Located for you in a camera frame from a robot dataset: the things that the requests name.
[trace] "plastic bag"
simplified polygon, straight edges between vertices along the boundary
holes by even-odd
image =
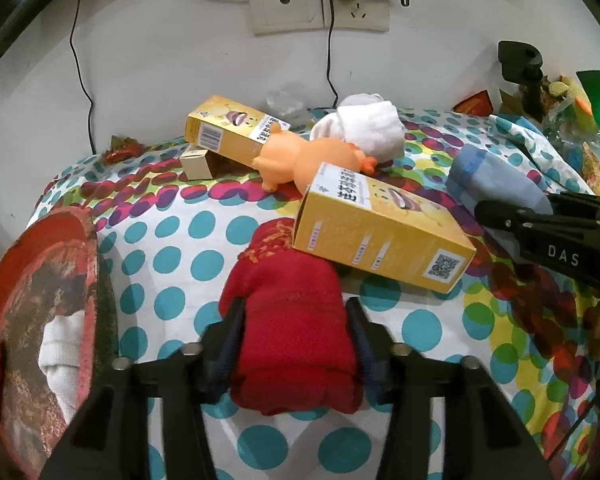
[[[542,133],[560,156],[600,196],[600,130],[573,98],[565,99],[542,121]]]

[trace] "bedspread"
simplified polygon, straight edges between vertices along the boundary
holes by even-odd
[[[586,185],[544,137],[501,118],[409,108],[400,118],[404,156],[374,176],[449,208],[477,253],[449,294],[351,270],[342,277],[344,295],[360,296],[373,321],[428,357],[481,359],[547,455],[593,394],[582,316],[595,300],[586,286],[539,266],[522,280],[507,254],[445,192],[445,179],[458,150],[473,143],[542,189],[586,192]],[[178,160],[185,147],[182,139],[171,140],[113,166],[90,156],[56,176],[31,219],[60,205],[91,212],[118,303],[120,353],[134,361],[164,358],[199,339],[219,320],[222,286],[254,229],[298,210],[293,185],[264,193],[258,173],[248,169],[229,165],[216,180],[188,182]],[[164,477],[158,405],[152,399],[148,415],[153,480]],[[374,478],[390,416],[389,406],[365,400],[353,415],[317,408],[264,417],[238,408],[228,395],[203,411],[220,480]],[[432,418],[429,480],[439,480],[441,399],[432,404]],[[553,461],[556,478],[572,478],[585,466],[595,419],[592,411]]]

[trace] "wall plate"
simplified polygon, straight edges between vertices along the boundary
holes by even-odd
[[[256,35],[324,28],[322,0],[249,0],[249,10]]]
[[[329,0],[322,0],[324,26],[331,23]],[[389,0],[333,0],[334,28],[389,30]]]

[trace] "yellow cardboard box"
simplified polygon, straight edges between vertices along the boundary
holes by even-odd
[[[279,122],[283,130],[290,126],[231,99],[213,95],[187,117],[184,139],[251,167],[251,161],[260,155],[269,139],[274,121]]]
[[[217,153],[199,148],[195,144],[190,144],[180,155],[180,163],[188,180],[215,178],[220,160],[221,156]]]
[[[475,254],[446,208],[325,162],[302,200],[293,247],[442,293]]]

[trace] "light switch plate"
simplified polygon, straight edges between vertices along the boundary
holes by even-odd
[[[322,0],[249,0],[249,9],[256,35],[324,28]]]
[[[324,26],[331,23],[329,0],[322,0]],[[334,28],[389,30],[389,0],[333,0]]]

